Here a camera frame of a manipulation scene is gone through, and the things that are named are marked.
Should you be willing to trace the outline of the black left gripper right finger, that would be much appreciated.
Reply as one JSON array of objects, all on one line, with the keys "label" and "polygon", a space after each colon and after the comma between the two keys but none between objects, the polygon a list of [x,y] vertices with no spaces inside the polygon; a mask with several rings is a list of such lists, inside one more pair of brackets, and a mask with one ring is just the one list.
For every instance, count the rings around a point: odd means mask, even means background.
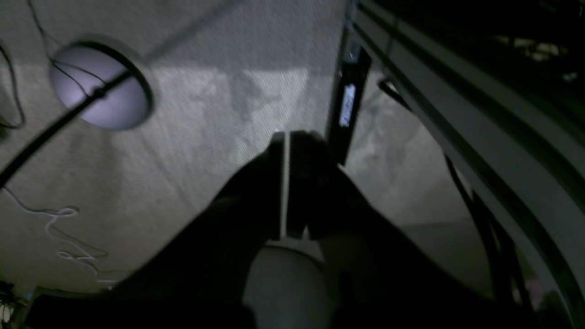
[{"label": "black left gripper right finger", "polygon": [[526,312],[472,291],[366,200],[317,133],[290,140],[287,233],[307,229],[340,293],[333,329],[522,329]]}]

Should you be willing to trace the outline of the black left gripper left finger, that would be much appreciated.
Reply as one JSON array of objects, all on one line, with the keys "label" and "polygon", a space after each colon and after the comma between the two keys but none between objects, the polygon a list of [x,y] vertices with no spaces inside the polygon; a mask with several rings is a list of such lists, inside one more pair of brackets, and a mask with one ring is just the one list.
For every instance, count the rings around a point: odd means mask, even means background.
[{"label": "black left gripper left finger", "polygon": [[280,235],[285,139],[272,135],[201,214],[111,293],[111,328],[255,329],[243,294],[255,256]]}]

